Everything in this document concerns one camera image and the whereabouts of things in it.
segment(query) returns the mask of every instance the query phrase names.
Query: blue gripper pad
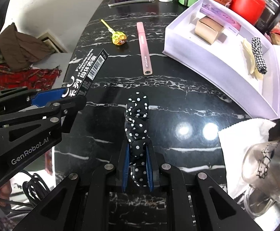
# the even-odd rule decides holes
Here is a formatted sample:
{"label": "blue gripper pad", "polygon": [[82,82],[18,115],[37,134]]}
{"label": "blue gripper pad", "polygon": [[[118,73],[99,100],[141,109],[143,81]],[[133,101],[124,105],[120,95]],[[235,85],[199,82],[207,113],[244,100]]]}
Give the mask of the blue gripper pad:
{"label": "blue gripper pad", "polygon": [[128,182],[128,172],[129,172],[129,149],[130,146],[127,144],[126,153],[125,153],[125,161],[123,167],[123,182],[122,182],[122,190],[125,192]]}
{"label": "blue gripper pad", "polygon": [[147,182],[149,184],[150,191],[152,192],[154,189],[153,169],[152,169],[151,157],[150,157],[150,152],[148,147],[146,147],[146,172],[147,172]]}
{"label": "blue gripper pad", "polygon": [[36,94],[35,98],[31,100],[31,105],[36,105],[37,107],[44,107],[48,102],[61,99],[66,88],[52,89]]}

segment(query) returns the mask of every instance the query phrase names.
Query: yellow lollipop stick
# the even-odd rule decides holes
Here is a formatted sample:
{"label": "yellow lollipop stick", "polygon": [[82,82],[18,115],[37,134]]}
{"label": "yellow lollipop stick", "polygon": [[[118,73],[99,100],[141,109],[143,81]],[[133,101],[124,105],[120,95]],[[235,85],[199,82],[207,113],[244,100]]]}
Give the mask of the yellow lollipop stick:
{"label": "yellow lollipop stick", "polygon": [[127,36],[123,32],[115,32],[103,19],[101,19],[101,22],[108,28],[110,33],[112,33],[112,42],[115,45],[121,46],[126,42]]}
{"label": "yellow lollipop stick", "polygon": [[109,30],[112,34],[115,33],[115,31],[114,31],[112,28],[110,28],[110,26],[109,26],[103,19],[101,19],[101,22],[108,28],[108,30]]}

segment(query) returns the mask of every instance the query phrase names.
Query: red plaid fabric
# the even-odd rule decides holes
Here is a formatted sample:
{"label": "red plaid fabric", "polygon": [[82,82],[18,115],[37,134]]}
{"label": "red plaid fabric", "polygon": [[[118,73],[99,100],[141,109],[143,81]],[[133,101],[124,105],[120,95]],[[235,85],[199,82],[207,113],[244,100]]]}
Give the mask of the red plaid fabric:
{"label": "red plaid fabric", "polygon": [[61,70],[55,69],[29,69],[12,72],[7,65],[0,65],[0,90],[27,86],[28,89],[49,90]]}

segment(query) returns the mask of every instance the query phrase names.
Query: brown cloth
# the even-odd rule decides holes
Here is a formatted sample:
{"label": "brown cloth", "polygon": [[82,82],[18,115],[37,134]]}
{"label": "brown cloth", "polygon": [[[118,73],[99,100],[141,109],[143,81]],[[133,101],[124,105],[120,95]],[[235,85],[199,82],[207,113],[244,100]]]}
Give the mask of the brown cloth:
{"label": "brown cloth", "polygon": [[0,34],[0,49],[13,71],[25,69],[31,63],[52,54],[51,49],[41,40],[19,33],[14,23]]}

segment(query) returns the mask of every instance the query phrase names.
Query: pink lip gloss tube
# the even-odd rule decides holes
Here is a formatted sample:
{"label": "pink lip gloss tube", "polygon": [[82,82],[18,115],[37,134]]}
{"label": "pink lip gloss tube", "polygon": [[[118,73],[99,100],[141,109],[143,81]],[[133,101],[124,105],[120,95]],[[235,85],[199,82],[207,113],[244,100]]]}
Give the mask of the pink lip gloss tube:
{"label": "pink lip gloss tube", "polygon": [[139,36],[143,74],[151,75],[151,74],[153,74],[153,71],[152,71],[152,66],[151,66],[149,48],[147,47],[143,22],[137,22],[137,30],[138,30],[138,36]]}

